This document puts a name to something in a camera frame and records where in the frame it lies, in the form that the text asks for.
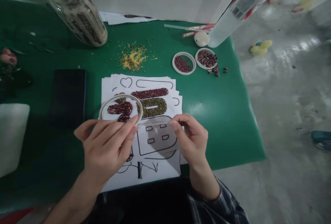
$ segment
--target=white ball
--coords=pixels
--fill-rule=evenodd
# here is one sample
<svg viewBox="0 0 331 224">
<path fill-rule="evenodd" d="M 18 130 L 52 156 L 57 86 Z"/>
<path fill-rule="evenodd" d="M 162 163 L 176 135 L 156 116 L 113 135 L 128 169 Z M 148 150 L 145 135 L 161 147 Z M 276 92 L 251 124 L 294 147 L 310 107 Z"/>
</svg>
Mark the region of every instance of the white ball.
<svg viewBox="0 0 331 224">
<path fill-rule="evenodd" d="M 204 47 L 209 43 L 209 36 L 206 32 L 200 31 L 194 35 L 194 41 L 199 47 Z"/>
</svg>

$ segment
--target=glass jar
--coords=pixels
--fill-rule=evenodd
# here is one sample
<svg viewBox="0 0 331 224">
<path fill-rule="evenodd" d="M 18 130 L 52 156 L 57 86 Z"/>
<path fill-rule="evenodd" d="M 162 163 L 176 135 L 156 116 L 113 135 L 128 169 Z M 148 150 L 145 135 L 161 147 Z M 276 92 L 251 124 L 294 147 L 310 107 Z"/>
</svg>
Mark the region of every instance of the glass jar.
<svg viewBox="0 0 331 224">
<path fill-rule="evenodd" d="M 107 29 L 91 0 L 49 0 L 49 2 L 81 42 L 95 47 L 106 43 Z"/>
</svg>

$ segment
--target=red bean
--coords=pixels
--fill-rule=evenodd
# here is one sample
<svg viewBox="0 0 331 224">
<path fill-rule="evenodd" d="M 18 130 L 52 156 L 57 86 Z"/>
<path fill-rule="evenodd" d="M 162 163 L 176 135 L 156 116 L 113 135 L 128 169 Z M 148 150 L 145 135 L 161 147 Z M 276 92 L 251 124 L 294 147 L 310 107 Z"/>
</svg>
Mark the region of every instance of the red bean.
<svg viewBox="0 0 331 224">
<path fill-rule="evenodd" d="M 117 103 L 115 105 L 110 105 L 107 110 L 109 114 L 121 114 L 117 118 L 118 122 L 127 122 L 130 119 L 132 108 L 132 104 L 125 101 L 122 103 Z"/>
<path fill-rule="evenodd" d="M 217 63 L 218 58 L 212 55 L 207 50 L 202 50 L 198 53 L 198 61 L 206 67 L 213 67 Z"/>
<path fill-rule="evenodd" d="M 155 90 L 135 91 L 135 92 L 132 92 L 131 95 L 135 96 L 138 99 L 154 98 L 154 97 L 158 97 L 158 96 L 168 95 L 168 89 L 160 88 L 160 89 L 155 89 Z"/>
<path fill-rule="evenodd" d="M 188 60 L 184 60 L 182 57 L 177 56 L 175 58 L 175 66 L 181 71 L 181 72 L 190 72 L 191 66 L 187 63 Z"/>
</svg>

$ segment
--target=sleeve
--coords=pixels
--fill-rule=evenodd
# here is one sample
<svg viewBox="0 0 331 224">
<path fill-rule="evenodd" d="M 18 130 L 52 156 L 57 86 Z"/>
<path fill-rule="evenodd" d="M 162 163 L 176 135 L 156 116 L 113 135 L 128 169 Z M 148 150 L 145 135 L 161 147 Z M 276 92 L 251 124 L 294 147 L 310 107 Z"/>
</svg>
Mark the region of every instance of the sleeve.
<svg viewBox="0 0 331 224">
<path fill-rule="evenodd" d="M 189 194 L 194 219 L 198 222 L 209 219 L 211 223 L 249 224 L 244 209 L 230 190 L 218 178 L 216 180 L 221 190 L 217 199 L 212 201 L 203 199 L 197 192 Z"/>
</svg>

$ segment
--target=plastic water bottle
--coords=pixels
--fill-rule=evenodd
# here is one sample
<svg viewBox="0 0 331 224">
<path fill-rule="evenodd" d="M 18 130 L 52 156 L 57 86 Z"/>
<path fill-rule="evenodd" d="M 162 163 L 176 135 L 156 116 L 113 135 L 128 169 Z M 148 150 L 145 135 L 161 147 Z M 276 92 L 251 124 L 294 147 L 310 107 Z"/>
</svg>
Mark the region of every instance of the plastic water bottle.
<svg viewBox="0 0 331 224">
<path fill-rule="evenodd" d="M 266 0 L 233 0 L 209 33 L 211 48 L 219 46 Z"/>
</svg>

